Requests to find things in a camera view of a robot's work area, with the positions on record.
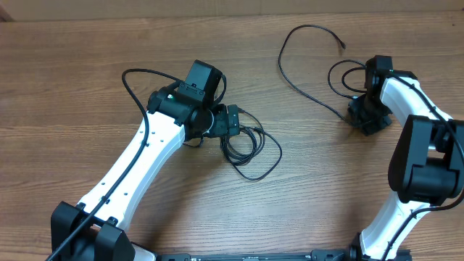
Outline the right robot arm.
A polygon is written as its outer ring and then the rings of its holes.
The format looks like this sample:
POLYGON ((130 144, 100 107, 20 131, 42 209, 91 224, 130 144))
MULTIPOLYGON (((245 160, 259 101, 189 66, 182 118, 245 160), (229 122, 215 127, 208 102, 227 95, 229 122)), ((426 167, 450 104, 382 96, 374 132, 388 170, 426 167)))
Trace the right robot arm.
POLYGON ((389 163, 389 197, 346 259, 411 260, 400 245, 421 218, 463 201, 463 121, 441 111, 412 72, 394 70, 391 57, 376 55, 363 68, 365 93, 348 106, 355 126, 370 135, 395 116, 402 133, 389 163))

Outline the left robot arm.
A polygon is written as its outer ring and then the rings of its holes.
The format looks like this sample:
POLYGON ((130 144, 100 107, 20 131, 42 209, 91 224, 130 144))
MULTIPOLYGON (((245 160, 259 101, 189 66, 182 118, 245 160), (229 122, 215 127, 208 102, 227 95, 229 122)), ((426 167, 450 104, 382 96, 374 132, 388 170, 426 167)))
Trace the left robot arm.
POLYGON ((141 125, 107 174, 76 205, 53 211, 49 260, 157 260, 127 235, 144 194, 184 142, 239 131, 237 107, 215 94, 226 82, 220 70, 196 60, 185 80, 172 81, 138 105, 141 125))

